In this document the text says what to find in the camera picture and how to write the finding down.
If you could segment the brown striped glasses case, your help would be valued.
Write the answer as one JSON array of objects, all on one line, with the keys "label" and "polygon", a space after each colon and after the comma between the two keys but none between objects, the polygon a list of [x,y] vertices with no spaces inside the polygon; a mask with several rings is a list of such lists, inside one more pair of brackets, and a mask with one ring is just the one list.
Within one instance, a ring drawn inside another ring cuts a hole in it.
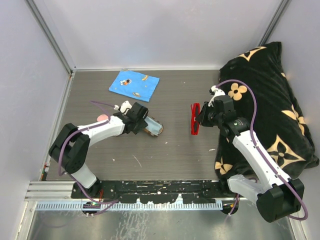
[{"label": "brown striped glasses case", "polygon": [[158,137],[163,132],[164,126],[153,117],[147,116],[146,118],[139,119],[137,121],[125,119],[124,129],[120,135],[123,134],[138,134],[142,131],[151,135],[152,137]]}]

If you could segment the light blue cloth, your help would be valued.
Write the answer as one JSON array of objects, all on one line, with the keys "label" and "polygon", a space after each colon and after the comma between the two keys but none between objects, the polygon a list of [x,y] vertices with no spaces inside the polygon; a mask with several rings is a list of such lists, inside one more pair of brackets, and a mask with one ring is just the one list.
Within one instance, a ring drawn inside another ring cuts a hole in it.
[{"label": "light blue cloth", "polygon": [[151,135],[158,136],[159,134],[162,133],[163,125],[159,121],[155,120],[152,117],[147,116],[145,118],[145,122],[147,123],[147,127],[145,128],[145,130]]}]

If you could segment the red sunglasses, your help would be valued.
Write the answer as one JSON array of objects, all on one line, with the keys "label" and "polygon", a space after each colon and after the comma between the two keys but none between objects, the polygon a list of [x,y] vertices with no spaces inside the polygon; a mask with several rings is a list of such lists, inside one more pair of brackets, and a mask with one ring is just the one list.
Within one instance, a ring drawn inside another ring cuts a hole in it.
[{"label": "red sunglasses", "polygon": [[193,136],[198,135],[199,133],[199,122],[196,120],[196,117],[200,114],[200,104],[193,103],[190,105],[191,108],[191,119],[190,119],[190,133]]}]

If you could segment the pink glasses case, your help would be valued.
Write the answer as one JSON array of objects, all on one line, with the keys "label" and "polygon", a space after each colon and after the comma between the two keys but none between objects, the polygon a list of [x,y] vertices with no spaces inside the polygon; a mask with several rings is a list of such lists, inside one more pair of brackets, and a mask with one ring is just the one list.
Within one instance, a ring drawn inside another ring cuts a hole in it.
[{"label": "pink glasses case", "polygon": [[109,117],[106,114],[101,114],[97,117],[97,122],[106,122],[109,120]]}]

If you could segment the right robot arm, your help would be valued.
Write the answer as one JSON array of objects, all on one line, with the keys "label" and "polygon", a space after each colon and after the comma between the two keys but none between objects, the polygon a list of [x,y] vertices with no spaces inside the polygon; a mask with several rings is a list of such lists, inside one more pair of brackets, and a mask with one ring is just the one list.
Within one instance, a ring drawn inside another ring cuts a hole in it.
[{"label": "right robot arm", "polygon": [[236,174],[219,184],[219,191],[225,197],[239,194],[257,207],[262,218],[272,223],[284,217],[308,210],[302,200],[305,186],[299,179],[291,179],[259,145],[256,133],[247,119],[238,117],[233,100],[227,95],[214,96],[203,106],[195,103],[191,107],[191,125],[199,128],[219,128],[220,134],[244,156],[256,176],[254,182],[242,174]]}]

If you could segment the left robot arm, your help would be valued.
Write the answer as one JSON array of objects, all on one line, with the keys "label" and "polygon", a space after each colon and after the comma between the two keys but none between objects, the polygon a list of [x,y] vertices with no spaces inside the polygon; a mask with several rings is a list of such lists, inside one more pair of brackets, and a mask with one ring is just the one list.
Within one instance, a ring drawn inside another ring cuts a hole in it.
[{"label": "left robot arm", "polygon": [[98,177],[86,165],[89,148],[110,137],[142,131],[148,126],[147,107],[128,101],[114,106],[116,112],[96,123],[76,126],[68,123],[60,130],[51,145],[48,154],[58,164],[58,175],[68,174],[80,184],[82,192],[88,198],[95,198],[101,190]]}]

